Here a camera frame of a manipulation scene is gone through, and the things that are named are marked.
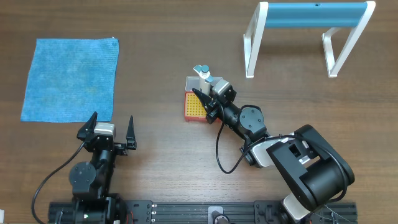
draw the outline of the wooden tabletop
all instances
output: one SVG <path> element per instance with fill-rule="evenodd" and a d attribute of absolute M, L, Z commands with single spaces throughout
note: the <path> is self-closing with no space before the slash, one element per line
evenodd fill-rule
<path fill-rule="evenodd" d="M 238 92 L 235 103 L 262 108 L 271 134 L 311 124 L 354 170 L 345 201 L 360 223 L 396 223 L 398 200 L 398 1 L 376 10 L 337 78 L 328 78 L 326 29 L 266 29 L 254 79 L 245 79 L 243 33 L 258 1 L 3 1 L 0 6 L 0 209 L 5 222 L 32 223 L 38 185 L 80 145 L 82 123 L 20 122 L 38 38 L 119 39 L 114 111 L 117 141 L 134 116 L 138 148 L 118 157 L 111 192 L 155 202 L 252 202 L 290 193 L 275 168 L 243 162 L 231 175 L 215 159 L 219 124 L 184 120 L 186 76 L 210 66 Z M 348 31 L 333 36 L 339 52 Z M 220 159 L 229 169 L 241 140 L 225 129 Z M 71 167 L 42 189 L 36 210 L 70 201 Z"/>

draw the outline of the white rack leg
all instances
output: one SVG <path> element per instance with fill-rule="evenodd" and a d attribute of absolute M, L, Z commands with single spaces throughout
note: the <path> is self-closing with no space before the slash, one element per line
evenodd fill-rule
<path fill-rule="evenodd" d="M 266 28 L 267 13 L 268 2 L 260 2 L 254 11 L 246 33 L 243 34 L 246 78 L 254 78 L 254 68 L 259 54 L 262 33 Z"/>
<path fill-rule="evenodd" d="M 358 25 L 351 30 L 349 33 L 348 39 L 343 47 L 343 50 L 340 53 L 340 56 L 335 61 L 333 56 L 333 49 L 331 46 L 331 36 L 339 30 L 339 28 L 331 28 L 328 32 L 322 34 L 323 48 L 325 50 L 325 59 L 326 59 L 326 67 L 328 69 L 328 75 L 330 78 L 337 77 L 337 73 L 340 71 L 343 66 L 345 60 L 347 59 L 349 53 L 353 49 L 356 41 L 359 39 L 359 36 L 362 34 L 362 31 L 368 24 L 369 19 L 372 16 L 374 8 L 376 7 L 376 3 L 374 1 L 366 2 L 368 7 L 365 10 L 362 18 L 359 20 Z"/>

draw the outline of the black cable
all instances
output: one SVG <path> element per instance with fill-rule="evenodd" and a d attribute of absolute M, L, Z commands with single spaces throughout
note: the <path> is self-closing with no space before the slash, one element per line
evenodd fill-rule
<path fill-rule="evenodd" d="M 39 185 L 39 188 L 36 190 L 36 193 L 35 193 L 35 195 L 33 196 L 33 199 L 32 199 L 32 215 L 33 215 L 33 217 L 36 219 L 36 221 L 37 221 L 38 223 L 40 223 L 40 224 L 45 224 L 42 220 L 40 220 L 40 219 L 37 217 L 36 212 L 35 212 L 35 201 L 36 201 L 37 195 L 39 194 L 40 190 L 42 189 L 42 187 L 43 187 L 43 185 L 46 183 L 46 181 L 48 181 L 49 178 L 50 178 L 51 176 L 53 176 L 56 172 L 58 172 L 60 169 L 64 168 L 66 165 L 68 165 L 68 163 L 69 163 L 70 161 L 72 161 L 72 159 L 74 159 L 74 158 L 76 157 L 76 155 L 81 151 L 81 149 L 83 148 L 84 145 L 85 145 L 85 143 L 83 142 L 83 143 L 79 146 L 79 148 L 77 149 L 77 151 L 71 156 L 71 158 L 69 158 L 64 164 L 62 164 L 60 167 L 56 168 L 53 172 L 51 172 L 51 174 L 49 174 L 49 175 L 43 180 L 43 182 Z"/>
<path fill-rule="evenodd" d="M 218 105 L 219 105 L 219 107 L 220 107 L 220 110 L 221 110 L 221 115 L 222 115 L 222 124 L 221 124 L 221 127 L 220 127 L 220 130 L 218 131 L 218 134 L 217 134 L 217 140 L 216 140 L 216 159 L 217 159 L 217 163 L 218 163 L 218 166 L 220 167 L 220 169 L 221 169 L 221 171 L 223 171 L 225 174 L 231 174 L 232 172 L 234 172 L 235 171 L 235 169 L 238 167 L 238 165 L 239 165 L 239 163 L 242 161 L 242 159 L 246 156 L 246 154 L 249 152 L 249 149 L 250 148 L 248 148 L 248 144 L 249 144 L 249 141 L 248 141 L 248 139 L 246 138 L 245 139 L 245 141 L 244 141 L 244 146 L 243 146 L 243 153 L 242 153 L 242 156 L 238 159 L 238 161 L 235 163 L 235 166 L 230 170 L 230 171 L 226 171 L 226 170 L 224 170 L 224 168 L 223 168 L 223 166 L 221 165 L 221 162 L 220 162 L 220 159 L 219 159 L 219 157 L 218 157 L 218 141 L 220 140 L 220 134 L 221 134 L 221 132 L 222 132 L 222 130 L 223 130 L 223 128 L 224 128 L 224 125 L 225 125 L 225 117 L 224 117 L 224 108 L 223 108 L 223 105 L 221 105 L 221 103 L 220 102 L 217 102 L 218 103 Z"/>
<path fill-rule="evenodd" d="M 298 139 L 298 140 L 301 140 L 301 141 L 306 141 L 309 144 L 318 147 L 323 152 L 328 154 L 333 159 L 333 161 L 336 163 L 336 165 L 338 166 L 338 169 L 341 172 L 341 178 L 343 178 L 344 187 L 343 187 L 343 190 L 342 190 L 341 194 L 337 198 L 330 199 L 327 203 L 338 202 L 341 199 L 343 199 L 343 197 L 347 193 L 347 188 L 348 188 L 348 183 L 347 183 L 347 180 L 345 179 L 345 172 L 344 172 L 341 164 L 337 161 L 336 157 L 334 155 L 332 155 L 327 148 L 321 146 L 320 144 L 316 143 L 315 141 L 312 141 L 310 139 L 307 139 L 307 138 L 301 137 L 301 136 L 297 136 L 297 135 L 282 135 L 282 136 L 276 136 L 276 137 L 269 137 L 269 138 L 266 138 L 265 141 L 276 140 L 276 139 L 281 139 L 281 138 L 294 138 L 294 139 Z"/>

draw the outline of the blue cap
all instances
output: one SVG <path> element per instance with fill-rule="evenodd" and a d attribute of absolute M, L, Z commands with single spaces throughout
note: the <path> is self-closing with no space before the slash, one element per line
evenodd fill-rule
<path fill-rule="evenodd" d="M 203 66 L 201 67 L 201 72 L 204 72 L 204 73 L 209 72 L 209 66 L 203 65 Z"/>

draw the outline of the black base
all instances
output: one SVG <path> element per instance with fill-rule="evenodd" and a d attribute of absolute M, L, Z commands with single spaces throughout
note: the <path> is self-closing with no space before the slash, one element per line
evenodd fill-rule
<path fill-rule="evenodd" d="M 279 220 L 280 201 L 255 201 L 237 203 L 154 203 L 150 200 L 127 200 L 132 211 L 134 224 L 208 224 L 208 207 L 221 206 L 224 214 L 235 224 L 281 224 Z M 355 203 L 332 203 L 328 207 L 352 224 L 357 224 L 358 214 Z M 49 208 L 49 223 L 55 223 L 57 212 L 63 210 L 62 224 L 73 223 L 71 203 L 52 202 Z M 128 223 L 132 223 L 130 212 Z M 301 223 L 332 224 L 332 212 L 323 207 L 304 218 Z M 348 223 L 335 215 L 335 223 Z"/>

